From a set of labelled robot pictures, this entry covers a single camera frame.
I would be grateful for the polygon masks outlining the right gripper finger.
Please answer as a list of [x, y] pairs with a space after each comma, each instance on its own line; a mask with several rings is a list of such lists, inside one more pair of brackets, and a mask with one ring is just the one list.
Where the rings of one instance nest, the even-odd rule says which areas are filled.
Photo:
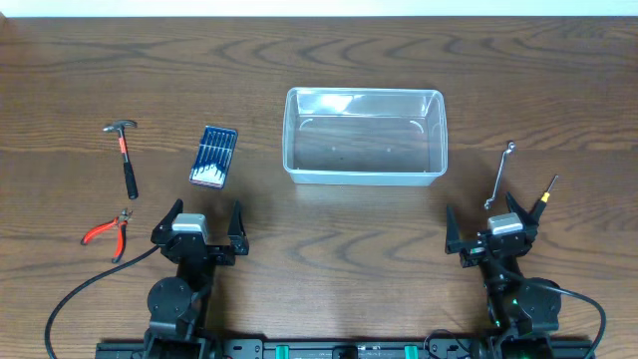
[[505, 193], [505, 202], [510, 213], [515, 214], [522, 224], [522, 230], [527, 234], [538, 233], [538, 203], [531, 211], [525, 210], [509, 191]]
[[468, 251], [473, 247], [471, 242], [463, 241], [461, 239], [460, 228], [455, 217], [453, 208], [448, 205], [446, 207], [447, 218], [447, 232], [445, 240], [445, 252], [446, 254], [460, 253], [462, 251]]

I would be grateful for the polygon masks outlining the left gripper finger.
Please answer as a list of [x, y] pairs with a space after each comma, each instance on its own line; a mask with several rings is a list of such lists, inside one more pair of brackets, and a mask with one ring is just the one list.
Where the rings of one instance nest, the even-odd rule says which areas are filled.
[[248, 254], [249, 242], [242, 220], [242, 205], [238, 200], [233, 205], [227, 236], [235, 255]]
[[168, 244], [173, 238], [172, 224], [176, 217], [183, 212], [183, 201], [178, 198], [166, 216], [153, 229], [151, 242], [153, 244]]

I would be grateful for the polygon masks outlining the small claw hammer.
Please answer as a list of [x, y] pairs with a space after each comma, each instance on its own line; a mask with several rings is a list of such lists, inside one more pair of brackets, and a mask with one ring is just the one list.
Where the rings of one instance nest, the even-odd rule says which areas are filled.
[[137, 199], [139, 197], [139, 191], [129, 156], [125, 129], [136, 128], [137, 126], [138, 124], [132, 120], [117, 120], [111, 125], [104, 126], [103, 128], [105, 133], [116, 133], [118, 135], [119, 149], [123, 158], [124, 177], [129, 199]]

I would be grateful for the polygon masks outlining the silver double ring wrench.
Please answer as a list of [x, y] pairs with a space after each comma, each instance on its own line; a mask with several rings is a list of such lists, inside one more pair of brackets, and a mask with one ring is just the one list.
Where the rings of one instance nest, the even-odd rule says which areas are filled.
[[492, 194], [485, 201], [485, 203], [483, 204], [483, 208], [485, 210], [490, 210], [492, 205], [493, 205], [493, 203], [495, 202], [495, 200], [497, 198], [498, 190], [499, 190], [499, 187], [501, 185], [502, 178], [503, 178], [503, 172], [504, 172], [505, 163], [506, 163], [508, 157], [515, 151], [515, 149], [516, 149], [515, 142], [514, 141], [509, 141], [506, 144], [506, 147], [505, 147], [505, 149], [503, 150], [503, 152], [501, 154], [498, 170], [497, 170], [496, 177], [495, 177], [495, 180], [494, 180], [494, 186], [493, 186]]

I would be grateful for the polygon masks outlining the blue screwdriver set case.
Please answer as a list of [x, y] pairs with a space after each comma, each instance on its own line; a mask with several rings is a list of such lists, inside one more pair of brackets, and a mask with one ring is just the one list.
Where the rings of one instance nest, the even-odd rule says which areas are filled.
[[206, 126], [190, 170], [189, 182], [222, 189], [228, 176], [237, 139], [236, 130]]

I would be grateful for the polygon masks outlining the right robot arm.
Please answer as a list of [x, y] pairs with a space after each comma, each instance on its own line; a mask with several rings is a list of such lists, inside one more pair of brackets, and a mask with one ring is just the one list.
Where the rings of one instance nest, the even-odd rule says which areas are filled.
[[552, 354], [548, 334], [559, 328], [559, 286], [544, 278], [526, 278], [517, 260], [527, 255], [538, 234], [550, 193], [532, 210], [522, 208], [511, 193], [505, 195], [508, 213], [491, 217], [487, 229], [463, 240], [451, 206], [446, 208], [445, 252], [458, 254], [463, 268], [480, 269], [487, 313], [496, 330], [471, 342], [473, 358], [540, 358]]

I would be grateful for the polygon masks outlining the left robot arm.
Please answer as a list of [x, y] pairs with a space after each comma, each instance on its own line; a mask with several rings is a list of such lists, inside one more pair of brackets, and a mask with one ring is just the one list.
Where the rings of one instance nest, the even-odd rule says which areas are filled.
[[237, 201], [230, 216], [227, 245], [209, 244], [206, 217], [185, 213], [180, 199], [154, 228], [151, 242], [177, 270], [149, 292], [151, 320], [145, 334], [144, 359], [223, 356], [220, 340], [205, 329], [205, 318], [215, 268], [232, 266], [238, 256], [249, 252], [241, 210]]

